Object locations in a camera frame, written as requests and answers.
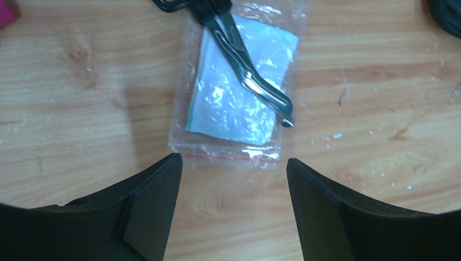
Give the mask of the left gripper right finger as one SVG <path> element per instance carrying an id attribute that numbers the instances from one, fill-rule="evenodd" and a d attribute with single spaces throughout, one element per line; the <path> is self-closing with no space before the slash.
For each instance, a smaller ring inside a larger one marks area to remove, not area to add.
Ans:
<path id="1" fill-rule="evenodd" d="M 460 260 L 460 211 L 431 214 L 361 194 L 296 158 L 286 166 L 304 260 Z"/>

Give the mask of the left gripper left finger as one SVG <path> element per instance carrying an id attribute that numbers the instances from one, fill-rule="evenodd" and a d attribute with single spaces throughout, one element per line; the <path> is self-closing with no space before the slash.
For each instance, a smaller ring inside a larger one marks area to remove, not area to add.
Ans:
<path id="1" fill-rule="evenodd" d="M 1 204 L 1 260 L 163 260 L 182 170 L 172 153 L 64 206 Z"/>

